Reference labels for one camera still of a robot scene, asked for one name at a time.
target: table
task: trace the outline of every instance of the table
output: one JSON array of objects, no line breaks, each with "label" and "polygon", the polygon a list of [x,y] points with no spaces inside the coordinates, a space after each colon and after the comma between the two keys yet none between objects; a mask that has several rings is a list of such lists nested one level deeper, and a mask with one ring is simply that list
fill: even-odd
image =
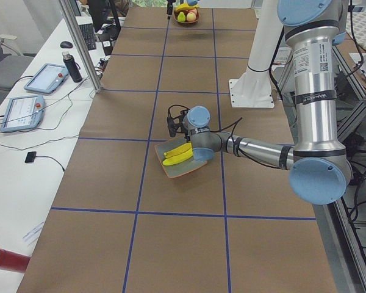
[{"label": "table", "polygon": [[[83,24],[91,23],[92,20],[85,16],[77,18],[77,21],[79,24]],[[76,49],[60,48],[60,42],[64,40],[71,41],[71,37],[64,20],[62,20],[23,76],[35,74],[45,63],[63,64],[61,52],[69,51],[81,66],[81,75],[86,78],[87,73],[83,69]],[[97,43],[96,50],[89,52],[95,64],[104,57],[100,43]],[[9,98],[29,95],[23,89],[26,82],[27,79],[16,84],[1,104],[0,115],[4,114]],[[68,77],[53,94],[45,95],[46,104],[53,104],[53,106],[46,108],[41,128],[57,126],[62,114],[71,105],[71,101],[64,97],[77,85]],[[70,95],[73,105],[57,129],[52,131],[35,130],[28,133],[0,133],[0,143],[26,148],[48,140],[78,135],[91,106],[93,95],[91,83],[85,81],[79,89]],[[66,167],[76,140],[76,137],[64,139],[30,150],[36,151],[37,156],[52,156]],[[45,221],[61,182],[63,171],[51,159],[36,158],[33,164],[25,164],[24,159],[27,152],[28,150],[15,151],[0,146],[0,247],[24,255],[31,255],[36,242],[27,245],[22,238],[38,224]],[[15,292],[22,277],[21,273],[0,270],[0,292]]]},{"label": "table", "polygon": [[250,9],[201,9],[193,27],[130,9],[19,293],[336,292],[287,172],[218,153],[168,179],[156,158],[174,103],[206,106],[212,129],[243,117],[236,134],[292,143],[280,101],[230,105],[256,24]]}]

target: yellow banana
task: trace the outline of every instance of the yellow banana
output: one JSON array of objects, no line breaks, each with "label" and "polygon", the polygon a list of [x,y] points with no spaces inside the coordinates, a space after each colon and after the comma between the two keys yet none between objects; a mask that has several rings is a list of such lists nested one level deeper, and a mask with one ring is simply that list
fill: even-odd
[{"label": "yellow banana", "polygon": [[183,11],[183,10],[191,10],[194,8],[199,8],[199,6],[198,5],[189,6],[187,3],[183,3],[179,6],[176,6],[175,13],[179,13],[180,11]]},{"label": "yellow banana", "polygon": [[165,152],[164,157],[168,159],[169,157],[177,156],[181,153],[184,153],[185,151],[188,151],[191,148],[192,148],[191,142],[186,142],[185,144],[180,145],[177,148],[174,148],[173,150]]},{"label": "yellow banana", "polygon": [[172,166],[178,163],[184,162],[193,156],[193,149],[189,148],[187,151],[177,154],[176,156],[169,157],[163,161],[164,166]]}]

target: pear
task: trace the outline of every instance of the pear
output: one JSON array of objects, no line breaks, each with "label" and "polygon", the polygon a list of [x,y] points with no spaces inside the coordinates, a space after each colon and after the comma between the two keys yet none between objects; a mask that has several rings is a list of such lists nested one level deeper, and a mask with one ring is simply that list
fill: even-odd
[{"label": "pear", "polygon": [[181,23],[185,22],[185,14],[183,11],[179,12],[178,21],[180,21]]}]

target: chair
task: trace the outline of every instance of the chair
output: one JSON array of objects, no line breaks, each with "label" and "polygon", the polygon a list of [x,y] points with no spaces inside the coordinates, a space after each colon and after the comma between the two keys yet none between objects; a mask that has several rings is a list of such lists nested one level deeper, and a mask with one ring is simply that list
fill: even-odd
[{"label": "chair", "polygon": [[[33,59],[33,57],[22,56],[20,52],[5,44],[5,39],[15,40],[16,37],[11,35],[0,35],[0,104]],[[1,46],[11,49],[17,56],[5,55]]]}]

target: keyboard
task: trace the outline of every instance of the keyboard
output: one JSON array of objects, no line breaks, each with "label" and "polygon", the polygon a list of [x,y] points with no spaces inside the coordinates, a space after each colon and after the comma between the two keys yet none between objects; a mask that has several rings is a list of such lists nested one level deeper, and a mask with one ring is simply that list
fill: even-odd
[{"label": "keyboard", "polygon": [[95,32],[93,30],[93,25],[91,23],[80,24],[80,31],[83,35],[85,44],[87,45],[88,50],[96,49],[96,37]]}]

